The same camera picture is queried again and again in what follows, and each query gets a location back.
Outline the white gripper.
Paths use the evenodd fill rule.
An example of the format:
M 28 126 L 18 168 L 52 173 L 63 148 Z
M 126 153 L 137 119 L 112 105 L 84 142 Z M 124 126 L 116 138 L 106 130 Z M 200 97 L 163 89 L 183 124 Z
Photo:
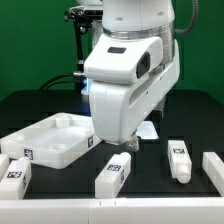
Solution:
M 93 81 L 90 109 L 96 135 L 112 144 L 124 143 L 174 86 L 179 73 L 179 47 L 174 41 L 174 57 L 157 75 L 146 75 L 132 85 Z M 139 150 L 136 134 L 126 141 L 126 148 Z

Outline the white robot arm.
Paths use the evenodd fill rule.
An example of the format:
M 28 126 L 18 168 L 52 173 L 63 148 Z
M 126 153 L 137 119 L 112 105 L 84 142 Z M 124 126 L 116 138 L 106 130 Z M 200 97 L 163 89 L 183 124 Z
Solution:
M 175 29 L 171 0 L 77 0 L 82 14 L 95 10 L 94 47 L 84 62 L 92 80 L 90 110 L 96 135 L 107 143 L 139 148 L 136 134 L 143 120 L 160 104 L 179 78 L 176 34 L 185 34 L 198 17 L 192 0 L 192 18 L 185 29 Z

